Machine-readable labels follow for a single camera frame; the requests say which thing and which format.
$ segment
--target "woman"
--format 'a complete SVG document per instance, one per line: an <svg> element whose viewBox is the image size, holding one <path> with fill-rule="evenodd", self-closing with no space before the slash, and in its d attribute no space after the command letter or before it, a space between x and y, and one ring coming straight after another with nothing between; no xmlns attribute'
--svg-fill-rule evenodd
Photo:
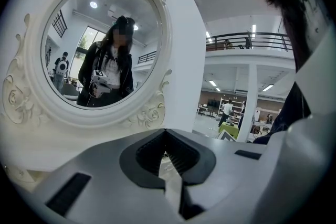
<svg viewBox="0 0 336 224"><path fill-rule="evenodd" d="M130 50L134 25L135 21L132 18L121 16L102 41L90 46L78 73L78 79L83 84L83 90L77 101L78 105L93 108L110 105L133 91ZM105 73L111 92L97 96L97 88L94 83L91 83L94 70Z"/></svg>
<svg viewBox="0 0 336 224"><path fill-rule="evenodd" d="M283 24L292 44L296 71L318 47L329 27L334 27L331 15L322 0L266 0L281 10ZM296 120L309 116L308 105L296 84L289 92L283 108L274 120L270 133L254 143L267 144L270 136L285 131Z"/></svg>

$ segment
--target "white column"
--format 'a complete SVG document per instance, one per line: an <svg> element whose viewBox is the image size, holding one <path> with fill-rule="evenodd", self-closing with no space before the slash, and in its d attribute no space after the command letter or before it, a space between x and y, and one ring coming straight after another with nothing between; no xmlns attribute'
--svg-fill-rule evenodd
<svg viewBox="0 0 336 224"><path fill-rule="evenodd" d="M248 90L247 100L245 107L245 114L241 128L237 138L237 142L246 142L250 134L252 126L252 118L256 111L257 99L258 99L258 85L257 85L257 65L254 63L249 64L248 72Z"/></svg>

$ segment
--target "gray surface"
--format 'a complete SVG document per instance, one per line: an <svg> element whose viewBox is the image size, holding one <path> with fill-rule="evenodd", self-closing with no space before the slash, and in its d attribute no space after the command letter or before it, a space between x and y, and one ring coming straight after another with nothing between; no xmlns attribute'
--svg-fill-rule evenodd
<svg viewBox="0 0 336 224"><path fill-rule="evenodd" d="M328 168L336 143L335 118L336 114L330 114L298 121L288 132L273 135L267 146L217 140L175 130L208 147L216 156L216 166L206 181L187 187L192 203L206 209L188 223L274 223L284 220L307 199ZM78 223L183 222L177 212L178 205L171 204L178 200L175 187L169 190L169 201L164 191L138 187L120 169L119 156L123 149L153 132L139 133L86 150L42 182L36 188L34 198L45 203L74 173L83 172L91 175L92 180L70 209L68 219ZM237 150L262 155L255 160L234 154ZM174 174L166 175L165 179L174 178Z"/></svg>

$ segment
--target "railing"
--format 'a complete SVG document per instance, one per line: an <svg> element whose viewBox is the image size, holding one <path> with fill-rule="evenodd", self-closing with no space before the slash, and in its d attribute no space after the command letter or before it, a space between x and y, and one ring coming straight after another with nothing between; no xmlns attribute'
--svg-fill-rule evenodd
<svg viewBox="0 0 336 224"><path fill-rule="evenodd" d="M148 62L150 60L154 60L156 55L156 51L153 51L149 54L145 54L139 57L138 64L143 63L143 62Z"/></svg>
<svg viewBox="0 0 336 224"><path fill-rule="evenodd" d="M52 24L57 34L62 38L65 30L67 30L68 27L64 21L64 17L61 10L59 10L59 12L56 14L54 20L52 21Z"/></svg>
<svg viewBox="0 0 336 224"><path fill-rule="evenodd" d="M213 36L206 40L206 51L224 49L274 48L292 50L290 40L285 34L256 32L233 33Z"/></svg>

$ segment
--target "black jacket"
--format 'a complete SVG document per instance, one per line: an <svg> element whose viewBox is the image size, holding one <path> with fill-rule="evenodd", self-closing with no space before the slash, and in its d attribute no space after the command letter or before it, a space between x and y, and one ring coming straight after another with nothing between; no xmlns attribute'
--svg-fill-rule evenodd
<svg viewBox="0 0 336 224"><path fill-rule="evenodd" d="M95 69L101 70L104 59L104 52L101 50L101 48L97 47L97 42L90 46L78 73L78 79L80 83L83 84L83 90L77 101L78 105L86 106L90 99L89 92L92 94L92 86L90 87L90 84L91 75L93 72L93 63L96 58L99 62ZM132 56L130 54L128 55L127 63L128 64L120 71L119 95L121 98L125 98L133 91Z"/></svg>

